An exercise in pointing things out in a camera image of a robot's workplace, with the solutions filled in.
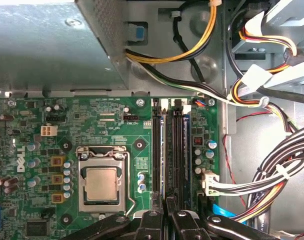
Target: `black ram slot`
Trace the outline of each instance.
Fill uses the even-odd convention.
[[[152,110],[152,189],[161,192],[161,107]]]
[[[179,209],[184,209],[184,122],[181,109],[173,111],[172,119],[173,185]]]

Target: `white plastic clip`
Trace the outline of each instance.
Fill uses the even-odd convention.
[[[222,4],[222,0],[210,0],[208,3],[209,7],[217,7]]]
[[[282,165],[277,164],[275,167],[276,167],[276,170],[285,177],[285,179],[287,179],[287,180],[290,179],[290,175],[288,174],[287,170]]]
[[[171,12],[171,18],[174,19],[174,18],[177,18],[177,17],[181,17],[181,11],[179,11],[179,10],[172,11]]]

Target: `white power connector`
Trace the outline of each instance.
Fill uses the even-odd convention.
[[[220,181],[220,176],[210,170],[202,171],[202,188],[206,196],[220,196],[220,192],[210,189],[215,185],[215,182]]]

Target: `cpu socket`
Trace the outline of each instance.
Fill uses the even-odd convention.
[[[126,162],[123,146],[80,146],[78,157],[78,206],[80,212],[126,211]]]

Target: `motherboard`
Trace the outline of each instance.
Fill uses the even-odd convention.
[[[151,209],[152,192],[196,210],[219,173],[216,104],[196,98],[0,99],[0,240],[59,240]]]

